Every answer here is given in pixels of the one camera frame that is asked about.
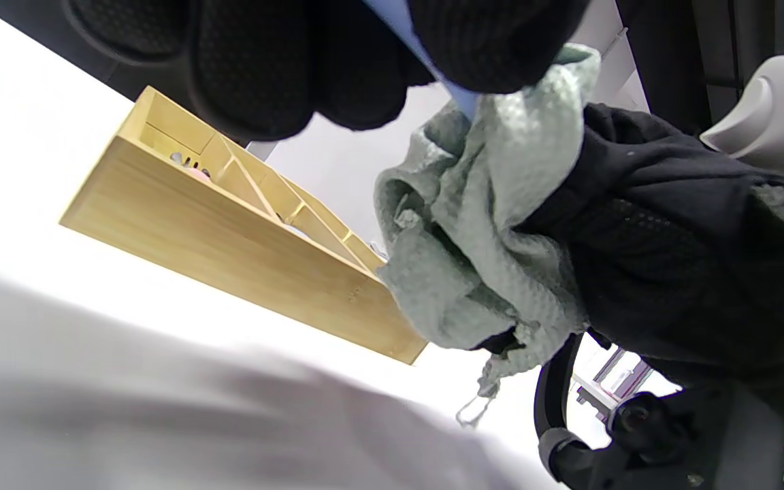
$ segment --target bamboo organizer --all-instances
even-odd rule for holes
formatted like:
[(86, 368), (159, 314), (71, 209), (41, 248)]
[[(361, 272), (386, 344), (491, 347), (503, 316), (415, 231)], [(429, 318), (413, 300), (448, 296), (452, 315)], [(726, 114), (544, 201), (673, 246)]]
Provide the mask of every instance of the bamboo organizer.
[(150, 87), (60, 223), (405, 363), (426, 344), (329, 208)]

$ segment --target black knit garment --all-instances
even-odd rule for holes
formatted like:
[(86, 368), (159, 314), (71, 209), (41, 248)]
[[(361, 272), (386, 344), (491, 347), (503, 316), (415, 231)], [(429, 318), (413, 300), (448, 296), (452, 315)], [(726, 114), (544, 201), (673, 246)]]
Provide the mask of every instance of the black knit garment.
[(684, 387), (742, 382), (784, 416), (784, 176), (644, 112), (589, 105), (585, 126), (576, 167), (519, 231), (568, 248), (598, 334)]
[[(414, 0), (414, 27), (452, 80), (485, 93), (539, 81), (587, 0)], [(315, 112), (389, 123), (434, 77), (361, 0), (63, 0), (76, 30), (130, 65), (182, 66), (199, 116), (240, 140), (294, 136)]]

